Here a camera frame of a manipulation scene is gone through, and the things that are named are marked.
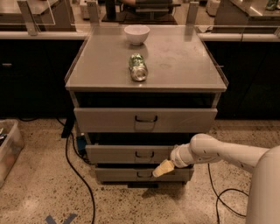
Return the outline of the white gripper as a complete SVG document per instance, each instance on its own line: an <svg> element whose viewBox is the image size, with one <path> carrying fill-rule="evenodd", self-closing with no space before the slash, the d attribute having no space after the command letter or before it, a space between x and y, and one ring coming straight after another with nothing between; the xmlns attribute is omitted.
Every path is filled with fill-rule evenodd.
<svg viewBox="0 0 280 224"><path fill-rule="evenodd" d="M194 163L190 144L176 145L171 151L171 160L164 160L153 172L152 175L158 178L174 170L174 165L178 168L184 168Z"/></svg>

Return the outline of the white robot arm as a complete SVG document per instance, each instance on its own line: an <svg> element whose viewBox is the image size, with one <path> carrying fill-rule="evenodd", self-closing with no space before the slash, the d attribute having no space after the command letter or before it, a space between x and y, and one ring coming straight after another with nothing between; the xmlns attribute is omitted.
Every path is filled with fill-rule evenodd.
<svg viewBox="0 0 280 224"><path fill-rule="evenodd" d="M176 168L224 160L252 174L246 224L280 224L280 147L261 148L225 143L207 134L176 145L152 175L158 178Z"/></svg>

